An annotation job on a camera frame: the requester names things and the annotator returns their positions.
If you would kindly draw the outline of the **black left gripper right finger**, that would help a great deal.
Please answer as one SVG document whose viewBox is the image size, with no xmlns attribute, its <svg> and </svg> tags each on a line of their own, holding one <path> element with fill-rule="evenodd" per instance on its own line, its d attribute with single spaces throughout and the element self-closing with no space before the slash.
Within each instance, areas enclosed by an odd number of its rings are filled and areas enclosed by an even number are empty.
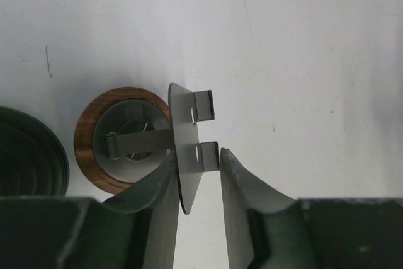
<svg viewBox="0 0 403 269">
<path fill-rule="evenodd" d="M 221 151 L 231 268 L 401 268 L 399 198 L 292 199 Z"/>
</svg>

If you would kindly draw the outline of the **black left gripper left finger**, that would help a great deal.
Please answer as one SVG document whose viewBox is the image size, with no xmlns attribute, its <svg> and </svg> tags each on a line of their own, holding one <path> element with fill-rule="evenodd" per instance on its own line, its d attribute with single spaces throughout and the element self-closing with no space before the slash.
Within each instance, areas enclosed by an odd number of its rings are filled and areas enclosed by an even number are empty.
<svg viewBox="0 0 403 269">
<path fill-rule="evenodd" d="M 172 268 L 176 157 L 109 199 L 3 197 L 2 268 Z"/>
</svg>

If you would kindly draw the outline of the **round wooden phone stand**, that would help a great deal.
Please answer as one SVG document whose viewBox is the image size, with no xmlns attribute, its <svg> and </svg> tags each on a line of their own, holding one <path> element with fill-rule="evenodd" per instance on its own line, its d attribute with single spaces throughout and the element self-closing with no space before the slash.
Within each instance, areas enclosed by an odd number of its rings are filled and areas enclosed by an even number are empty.
<svg viewBox="0 0 403 269">
<path fill-rule="evenodd" d="M 74 131 L 74 154 L 99 189 L 120 193 L 174 157 L 183 212 L 191 212 L 202 174 L 219 169 L 216 142 L 201 142 L 198 124 L 215 118 L 210 90 L 176 83 L 168 99 L 136 87 L 111 89 L 89 103 Z"/>
</svg>

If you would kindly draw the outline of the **black stand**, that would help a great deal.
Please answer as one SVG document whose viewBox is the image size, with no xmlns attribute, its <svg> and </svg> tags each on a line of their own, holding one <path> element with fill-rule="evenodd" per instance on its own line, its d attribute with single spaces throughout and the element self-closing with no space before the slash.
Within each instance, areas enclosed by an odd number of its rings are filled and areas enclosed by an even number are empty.
<svg viewBox="0 0 403 269">
<path fill-rule="evenodd" d="M 1 107 L 1 195 L 64 196 L 69 162 L 60 140 L 41 121 Z"/>
</svg>

